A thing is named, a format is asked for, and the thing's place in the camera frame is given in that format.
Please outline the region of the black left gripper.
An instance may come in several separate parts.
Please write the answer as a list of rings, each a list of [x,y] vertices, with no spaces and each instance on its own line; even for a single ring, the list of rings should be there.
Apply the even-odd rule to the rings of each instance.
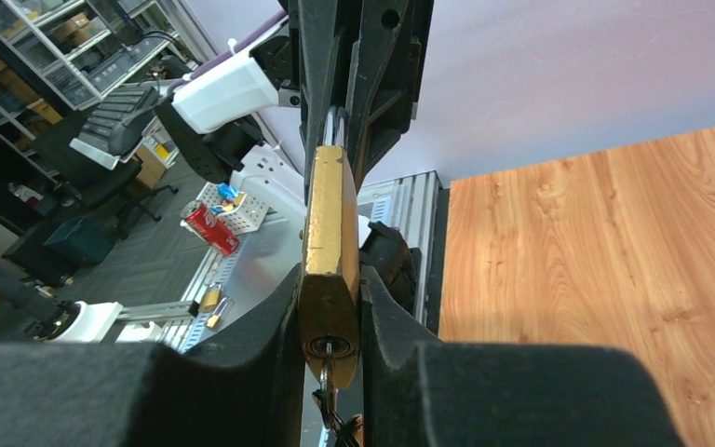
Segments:
[[[434,4],[431,1],[283,1],[293,85],[300,90],[304,202],[314,152],[333,106],[348,116],[345,150],[359,188],[415,118]]]

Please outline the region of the keys of padlock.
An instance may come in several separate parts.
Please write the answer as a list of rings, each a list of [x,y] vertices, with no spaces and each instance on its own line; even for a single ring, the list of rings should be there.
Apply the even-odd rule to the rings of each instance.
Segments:
[[[324,356],[319,374],[319,391],[313,398],[320,410],[324,427],[334,436],[337,446],[358,447],[362,445],[358,434],[363,428],[361,415],[354,416],[346,423],[336,411],[337,387],[334,379],[336,342],[325,338],[321,344]]]

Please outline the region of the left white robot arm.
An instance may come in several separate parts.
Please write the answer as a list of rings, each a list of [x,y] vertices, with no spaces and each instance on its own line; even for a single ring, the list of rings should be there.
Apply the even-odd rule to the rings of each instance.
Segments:
[[[159,343],[0,344],[0,446],[296,446],[304,374],[343,444],[428,446],[417,378],[433,335],[359,257],[356,193],[408,131],[429,1],[285,1],[270,29],[207,63],[157,114],[201,177],[247,168],[219,141],[300,96],[303,255],[271,295],[184,353]]]

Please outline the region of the brass padlock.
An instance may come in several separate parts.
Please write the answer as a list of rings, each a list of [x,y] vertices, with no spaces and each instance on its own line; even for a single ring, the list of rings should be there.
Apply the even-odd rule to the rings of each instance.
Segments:
[[[346,111],[332,106],[311,166],[298,284],[306,362],[322,384],[336,388],[352,382],[360,351],[357,193],[345,135]]]

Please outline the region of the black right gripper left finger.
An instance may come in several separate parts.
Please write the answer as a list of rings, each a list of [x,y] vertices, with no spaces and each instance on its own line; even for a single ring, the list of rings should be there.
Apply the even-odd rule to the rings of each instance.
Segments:
[[[296,446],[300,270],[179,353],[160,343],[0,344],[0,446]]]

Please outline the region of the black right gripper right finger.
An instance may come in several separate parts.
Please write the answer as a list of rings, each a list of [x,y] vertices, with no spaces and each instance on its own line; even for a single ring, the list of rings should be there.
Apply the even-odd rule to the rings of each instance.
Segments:
[[[369,446],[679,446],[653,377],[601,345],[446,343],[361,270]]]

